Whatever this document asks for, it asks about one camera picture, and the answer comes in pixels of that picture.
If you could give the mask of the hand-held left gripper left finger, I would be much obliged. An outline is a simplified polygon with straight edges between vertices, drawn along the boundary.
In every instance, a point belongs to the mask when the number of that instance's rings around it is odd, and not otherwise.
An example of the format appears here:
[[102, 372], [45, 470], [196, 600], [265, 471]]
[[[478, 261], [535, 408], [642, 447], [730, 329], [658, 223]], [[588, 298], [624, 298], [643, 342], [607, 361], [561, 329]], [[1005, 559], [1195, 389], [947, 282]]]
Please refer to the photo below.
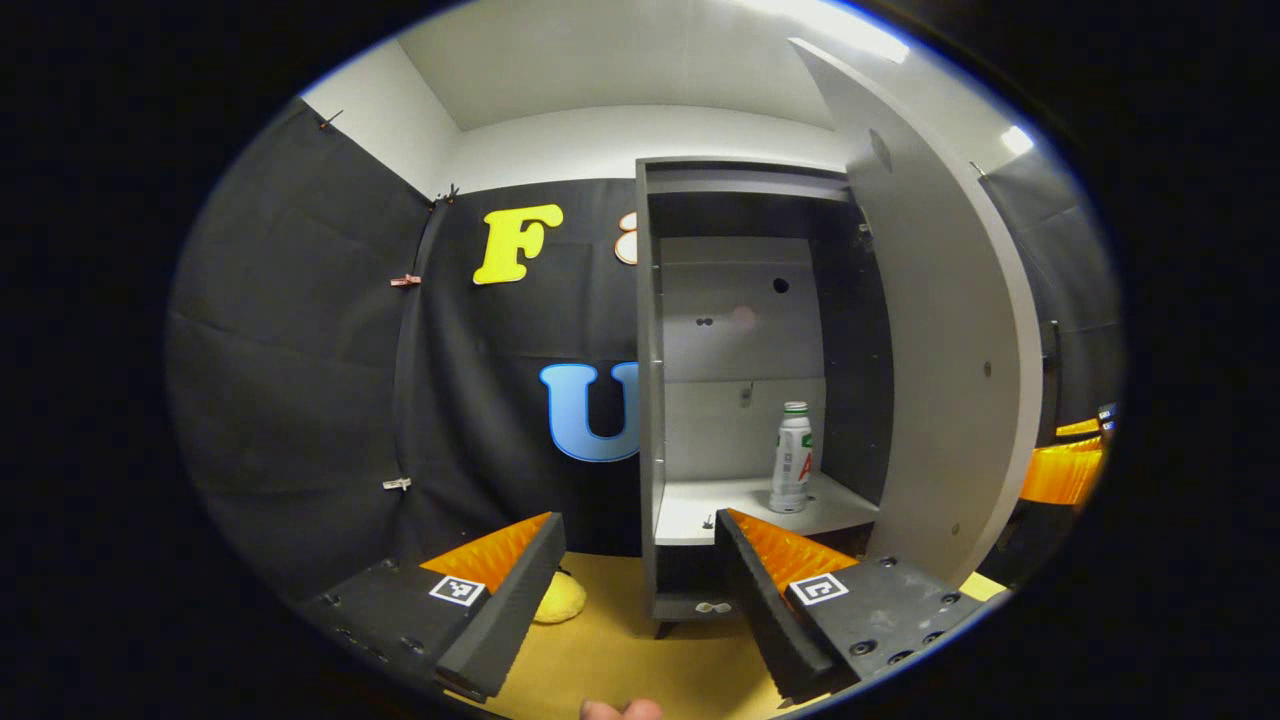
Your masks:
[[420, 691], [499, 694], [566, 552], [543, 512], [416, 566], [374, 564], [300, 605], [353, 656]]

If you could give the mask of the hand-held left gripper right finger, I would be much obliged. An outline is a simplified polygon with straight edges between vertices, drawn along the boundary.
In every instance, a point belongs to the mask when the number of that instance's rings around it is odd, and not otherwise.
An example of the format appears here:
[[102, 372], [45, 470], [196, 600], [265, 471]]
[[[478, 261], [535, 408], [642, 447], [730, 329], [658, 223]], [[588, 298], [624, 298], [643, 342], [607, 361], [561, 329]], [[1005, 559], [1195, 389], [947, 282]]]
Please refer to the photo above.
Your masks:
[[858, 560], [736, 509], [717, 511], [714, 538], [732, 605], [794, 705], [896, 673], [983, 612], [904, 559]]

